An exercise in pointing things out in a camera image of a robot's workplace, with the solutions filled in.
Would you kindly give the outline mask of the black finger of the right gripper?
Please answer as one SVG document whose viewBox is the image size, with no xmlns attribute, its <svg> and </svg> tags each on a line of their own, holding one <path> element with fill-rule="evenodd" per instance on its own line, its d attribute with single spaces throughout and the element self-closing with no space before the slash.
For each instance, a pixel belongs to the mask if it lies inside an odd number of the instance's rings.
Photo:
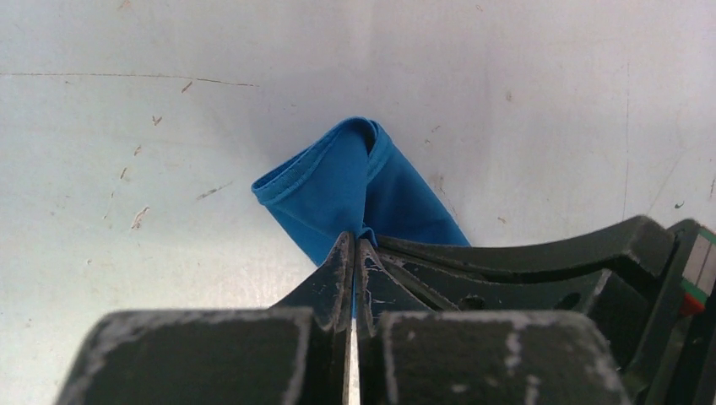
<svg viewBox="0 0 716 405">
<path fill-rule="evenodd" d="M 411 294 L 435 311 L 583 313 L 609 341 L 621 367 L 631 361 L 648 318 L 648 301 L 607 269 L 546 283 L 494 283 L 466 278 L 418 259 L 393 254 L 381 254 L 379 259 Z"/>
</svg>

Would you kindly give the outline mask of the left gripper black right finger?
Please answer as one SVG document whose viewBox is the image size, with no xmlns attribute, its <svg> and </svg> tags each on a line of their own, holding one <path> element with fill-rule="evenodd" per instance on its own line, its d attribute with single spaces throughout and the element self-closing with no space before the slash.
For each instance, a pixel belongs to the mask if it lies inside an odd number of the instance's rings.
<svg viewBox="0 0 716 405">
<path fill-rule="evenodd" d="M 355 245 L 364 404 L 627 404 L 608 343 L 565 310 L 433 311 Z"/>
</svg>

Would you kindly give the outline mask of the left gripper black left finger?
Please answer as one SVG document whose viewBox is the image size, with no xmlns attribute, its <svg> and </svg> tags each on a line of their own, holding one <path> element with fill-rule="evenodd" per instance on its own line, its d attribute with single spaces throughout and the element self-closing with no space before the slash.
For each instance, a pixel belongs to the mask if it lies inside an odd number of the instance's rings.
<svg viewBox="0 0 716 405">
<path fill-rule="evenodd" d="M 345 404 L 355 239 L 267 309 L 126 310 L 82 342 L 60 404 Z"/>
</svg>

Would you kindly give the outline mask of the blue cloth napkin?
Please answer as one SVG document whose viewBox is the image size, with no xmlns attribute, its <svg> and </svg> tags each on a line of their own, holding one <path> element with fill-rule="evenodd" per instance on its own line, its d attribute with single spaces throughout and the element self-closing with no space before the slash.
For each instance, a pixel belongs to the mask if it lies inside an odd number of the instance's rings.
<svg viewBox="0 0 716 405">
<path fill-rule="evenodd" d="M 320 265 L 343 232 L 468 246 L 453 216 L 376 121 L 351 117 L 252 183 L 286 234 Z"/>
</svg>

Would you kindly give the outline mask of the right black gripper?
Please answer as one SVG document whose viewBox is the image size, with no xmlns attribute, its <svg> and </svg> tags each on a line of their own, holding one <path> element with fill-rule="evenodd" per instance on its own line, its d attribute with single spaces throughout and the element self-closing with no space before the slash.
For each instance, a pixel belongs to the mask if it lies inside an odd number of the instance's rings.
<svg viewBox="0 0 716 405">
<path fill-rule="evenodd" d="M 622 369 L 622 383 L 633 404 L 713 404 L 715 233 L 693 219 L 670 231 L 674 234 L 636 216 L 586 235 L 530 246 L 435 245 L 381 235 L 378 247 L 497 283 L 556 282 L 608 269 L 629 282 L 648 284 L 665 269 L 643 336 Z"/>
</svg>

